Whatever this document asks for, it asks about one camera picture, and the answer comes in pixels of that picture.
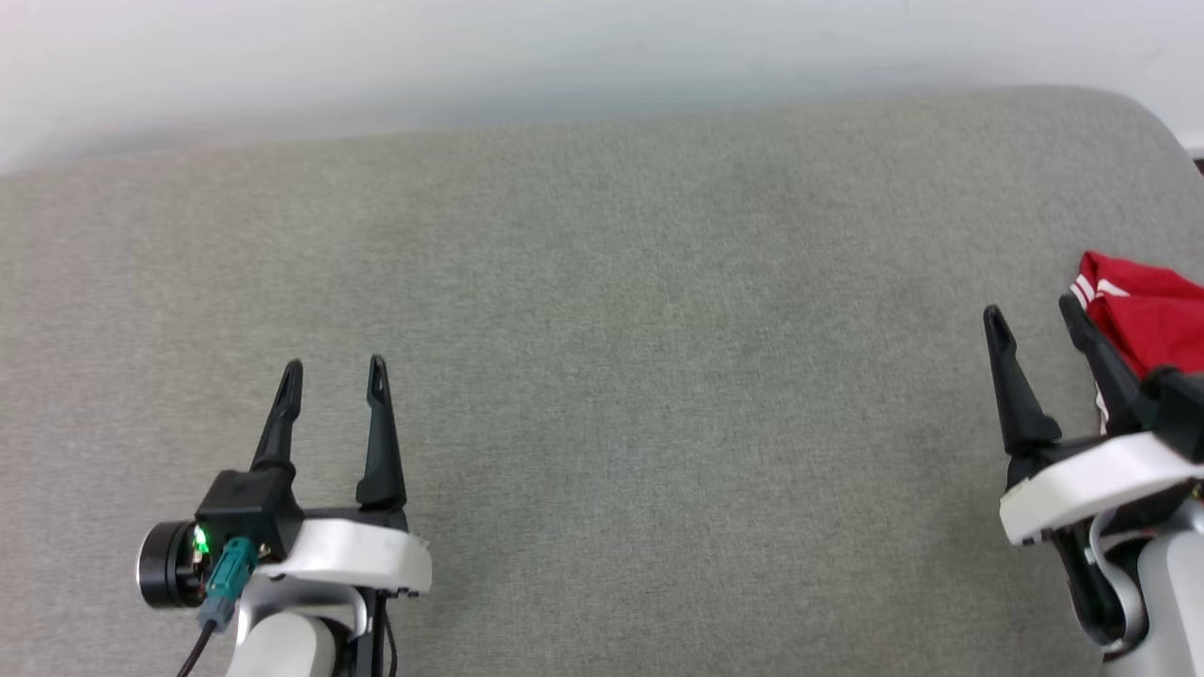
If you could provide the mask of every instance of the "green led light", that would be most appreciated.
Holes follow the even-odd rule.
[[[209,540],[200,526],[193,528],[193,548],[199,553],[209,554]]]

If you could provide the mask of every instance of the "gray fabric surface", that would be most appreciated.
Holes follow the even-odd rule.
[[[7,177],[0,673],[175,673],[143,534],[248,463],[293,357],[299,500],[349,504],[374,351],[436,565],[405,675],[1094,673],[996,516],[981,311],[1090,432],[1080,253],[1200,279],[1202,235],[1170,134],[1057,89]]]

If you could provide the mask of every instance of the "teal connector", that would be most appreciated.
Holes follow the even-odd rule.
[[[250,538],[231,538],[222,549],[213,576],[205,583],[205,601],[196,613],[196,622],[203,629],[212,622],[217,632],[225,632],[234,618],[235,605],[250,575],[259,566],[259,548]]]

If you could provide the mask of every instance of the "red cloth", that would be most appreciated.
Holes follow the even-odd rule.
[[[1138,378],[1171,364],[1204,371],[1204,287],[1178,272],[1087,252],[1070,290]]]

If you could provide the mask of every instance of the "gray tablecloth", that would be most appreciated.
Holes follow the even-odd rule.
[[[294,357],[297,498],[349,505],[373,352],[435,557],[405,675],[1093,673],[996,516],[981,311],[1088,432],[1080,254],[1200,279],[1202,236],[1171,135],[1060,89],[6,177],[0,673],[175,673],[142,535],[246,466]]]

